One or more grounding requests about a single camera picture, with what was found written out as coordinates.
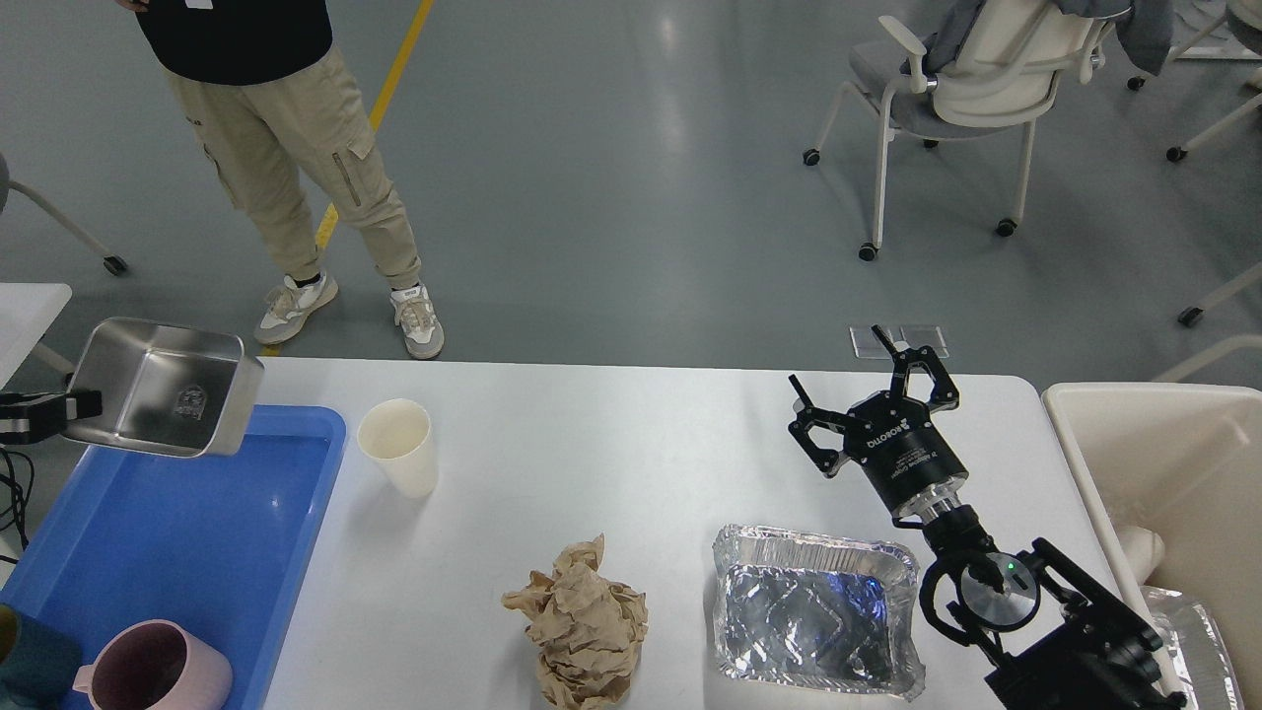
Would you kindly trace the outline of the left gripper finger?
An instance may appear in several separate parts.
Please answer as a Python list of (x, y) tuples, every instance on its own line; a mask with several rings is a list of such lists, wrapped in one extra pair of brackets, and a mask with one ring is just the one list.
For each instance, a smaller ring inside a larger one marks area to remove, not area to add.
[(3, 392), (1, 441), (43, 441), (64, 433), (68, 422), (101, 412), (98, 390)]

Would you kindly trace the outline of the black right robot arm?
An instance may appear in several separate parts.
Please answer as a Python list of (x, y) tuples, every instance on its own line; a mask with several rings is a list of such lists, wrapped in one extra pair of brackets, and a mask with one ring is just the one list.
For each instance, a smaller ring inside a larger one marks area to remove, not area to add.
[(933, 422), (959, 391), (930, 346), (872, 332), (892, 361), (886, 390), (844, 412), (819, 407), (801, 381), (789, 433), (827, 477), (856, 462), (896, 528), (933, 549), (919, 604), (941, 636), (977, 647), (984, 678), (1006, 709), (1184, 709), (1164, 692), (1159, 632), (1046, 538), (1002, 551), (972, 504), (959, 499), (964, 463)]

